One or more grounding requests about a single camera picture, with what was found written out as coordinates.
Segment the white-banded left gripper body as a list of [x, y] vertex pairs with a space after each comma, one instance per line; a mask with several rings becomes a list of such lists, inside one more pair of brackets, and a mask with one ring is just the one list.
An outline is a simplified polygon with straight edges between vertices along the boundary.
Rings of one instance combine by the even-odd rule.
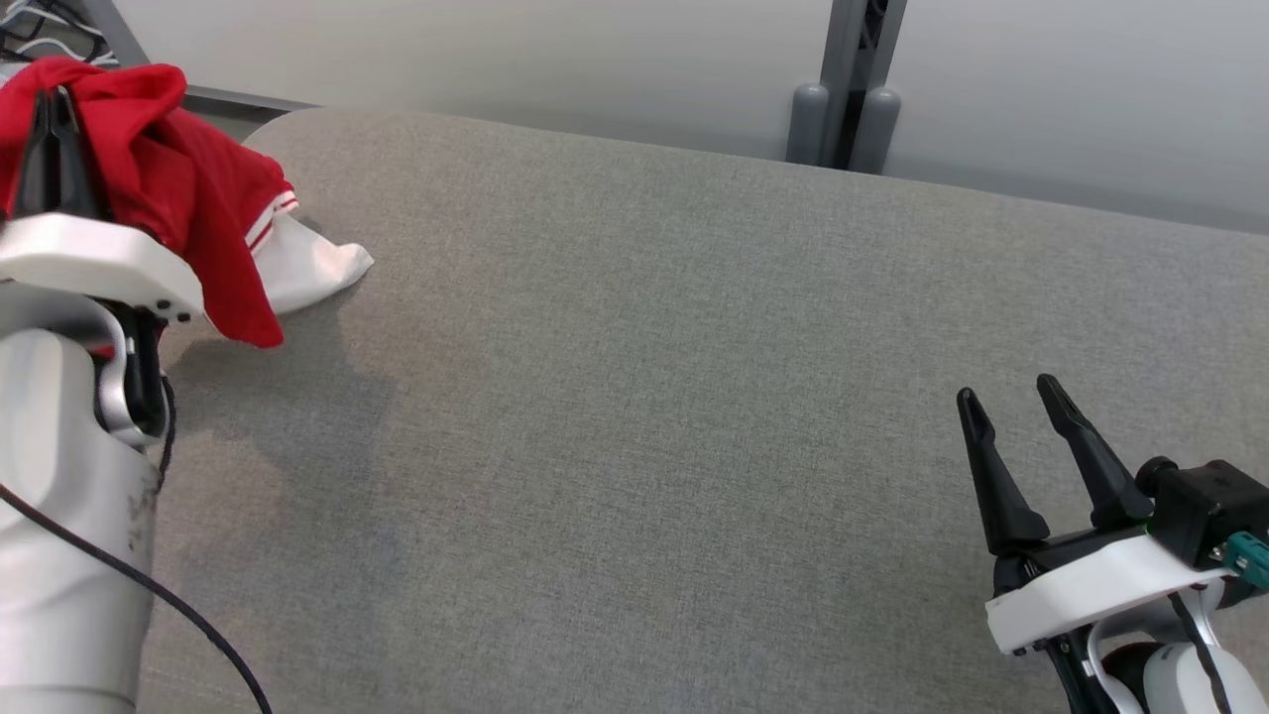
[[3, 230], [5, 279], [148, 309], [162, 320], [204, 316], [195, 271], [141, 230], [51, 212]]

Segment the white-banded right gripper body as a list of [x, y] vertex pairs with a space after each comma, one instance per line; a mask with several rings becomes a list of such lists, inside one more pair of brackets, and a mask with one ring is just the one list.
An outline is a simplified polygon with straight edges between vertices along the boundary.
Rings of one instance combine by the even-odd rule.
[[996, 559], [995, 596], [983, 607], [1003, 654], [1231, 574], [1214, 561], [1192, 566], [1143, 526], [1052, 539], [992, 536], [987, 548]]

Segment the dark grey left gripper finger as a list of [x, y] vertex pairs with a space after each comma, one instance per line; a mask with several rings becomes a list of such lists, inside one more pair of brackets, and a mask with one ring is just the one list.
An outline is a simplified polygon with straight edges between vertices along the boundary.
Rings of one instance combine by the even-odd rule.
[[58, 137], [52, 131], [49, 93], [36, 95], [36, 113], [14, 184], [10, 217], [20, 219], [55, 211], [58, 203]]
[[69, 88], [52, 91], [52, 134], [58, 140], [58, 212], [102, 216], [100, 171]]

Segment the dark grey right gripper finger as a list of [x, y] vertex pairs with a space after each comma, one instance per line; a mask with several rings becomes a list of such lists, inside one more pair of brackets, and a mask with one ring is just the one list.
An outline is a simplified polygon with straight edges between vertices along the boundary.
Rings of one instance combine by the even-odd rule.
[[1091, 524], [1096, 531], [1115, 531], [1147, 523], [1154, 515], [1154, 502], [1134, 483], [1127, 467], [1101, 438], [1096, 426], [1076, 406], [1056, 375], [1037, 375], [1051, 425], [1065, 439], [1085, 490], [1091, 497]]
[[970, 386], [957, 392], [956, 406], [972, 483], [978, 497], [983, 538], [991, 555], [1041, 545], [1051, 536], [1047, 521], [1030, 509], [996, 448], [996, 430], [978, 394]]

